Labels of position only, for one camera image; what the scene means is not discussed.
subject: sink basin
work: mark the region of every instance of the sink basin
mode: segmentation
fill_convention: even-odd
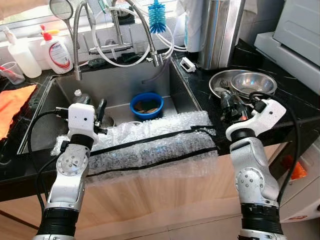
[[[87,71],[82,73],[82,79],[76,81],[72,73],[53,76],[35,115],[54,110],[55,107],[68,108],[73,103],[77,89],[89,94],[91,104],[95,107],[101,99],[106,99],[105,113],[114,119],[116,125],[131,121],[142,122],[130,110],[131,99],[140,93],[154,92],[163,97],[164,106],[158,117],[200,110],[172,61],[160,68],[144,62],[133,67]],[[64,119],[53,114],[42,117],[32,132],[32,150],[53,148],[56,138],[67,132],[68,123]],[[26,143],[27,134],[18,154],[28,152]]]

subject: white appliance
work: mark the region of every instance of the white appliance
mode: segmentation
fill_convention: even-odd
[[[282,223],[320,218],[320,137],[303,153],[299,162],[307,176],[290,181],[286,187],[280,206]],[[286,174],[279,179],[279,184]]]
[[[254,46],[320,95],[320,0],[286,0],[275,32]]]

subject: soap bottle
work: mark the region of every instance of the soap bottle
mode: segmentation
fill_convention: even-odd
[[[30,52],[27,42],[21,39],[18,40],[6,26],[4,27],[3,32],[10,43],[8,51],[22,72],[31,79],[39,77],[42,72],[41,68]]]
[[[91,98],[88,94],[82,93],[80,89],[74,91],[74,104],[90,104]]]
[[[65,74],[73,67],[73,63],[66,46],[59,40],[52,38],[50,33],[45,32],[45,27],[41,25],[44,40],[40,46],[45,56],[45,60],[56,74]]]

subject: orange towel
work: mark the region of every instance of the orange towel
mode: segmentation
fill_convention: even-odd
[[[29,99],[36,85],[0,93],[0,140],[7,137],[13,117]]]

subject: wooden cabinet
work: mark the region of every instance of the wooden cabinet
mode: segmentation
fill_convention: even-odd
[[[37,230],[0,214],[0,238],[3,240],[31,240]]]
[[[279,144],[265,147],[268,159]],[[189,177],[161,174],[128,175],[87,186],[77,222],[76,239],[91,240],[172,224],[240,214],[234,170],[229,155],[212,159],[214,167],[199,163],[206,174]],[[192,171],[189,162],[177,163],[180,171]],[[159,169],[170,171],[170,167]],[[36,196],[0,202],[0,210],[38,226],[41,209]]]

